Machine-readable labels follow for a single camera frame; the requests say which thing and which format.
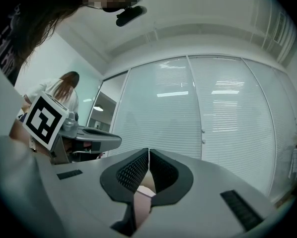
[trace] long brown hair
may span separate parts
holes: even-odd
[[[57,86],[55,90],[55,99],[58,101],[67,101],[73,93],[74,88],[78,85],[79,78],[79,74],[75,71],[70,71],[63,75],[60,78],[62,82]]]
[[[15,67],[20,69],[34,49],[50,37],[56,26],[73,15],[83,0],[25,0],[10,36],[15,53]]]

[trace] black rectangular strip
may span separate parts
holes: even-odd
[[[70,177],[75,177],[75,176],[78,176],[78,175],[81,175],[81,174],[82,174],[82,171],[77,169],[77,170],[57,174],[57,176],[58,176],[59,180],[63,180],[63,179],[67,179],[67,178],[70,178]]]
[[[263,221],[235,190],[223,192],[221,196],[246,231]]]

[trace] fluorescent light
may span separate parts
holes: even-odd
[[[160,93],[158,97],[167,97],[167,96],[178,96],[178,95],[187,95],[188,92],[176,92],[176,93]]]
[[[212,94],[238,94],[239,91],[232,91],[232,90],[219,90],[213,91]]]
[[[103,109],[102,108],[100,108],[100,107],[93,107],[95,110],[97,110],[97,111],[100,111],[100,112],[102,112],[103,111]]]

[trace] woman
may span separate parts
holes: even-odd
[[[48,79],[40,82],[37,86],[28,90],[24,99],[31,105],[40,92],[46,92],[71,112],[78,112],[79,100],[74,90],[78,83],[79,74],[75,71],[71,71],[63,75],[60,79]]]
[[[19,71],[34,49],[50,37],[56,26],[90,3],[103,8],[125,8],[139,0],[0,0],[0,68],[15,85]],[[24,144],[29,134],[16,120],[10,137]],[[40,144],[37,151],[45,151]]]

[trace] white cloth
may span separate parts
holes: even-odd
[[[46,92],[51,96],[55,96],[56,88],[58,85],[61,84],[61,82],[62,80],[58,78],[44,80],[40,82],[38,85],[30,88],[27,91],[26,95],[31,102],[33,102],[41,92]],[[79,100],[78,100],[78,95],[74,89],[72,94],[70,95],[70,98],[68,98],[66,101],[64,100],[58,100],[58,101],[61,104],[63,104],[66,108],[68,108],[71,112],[78,112]]]

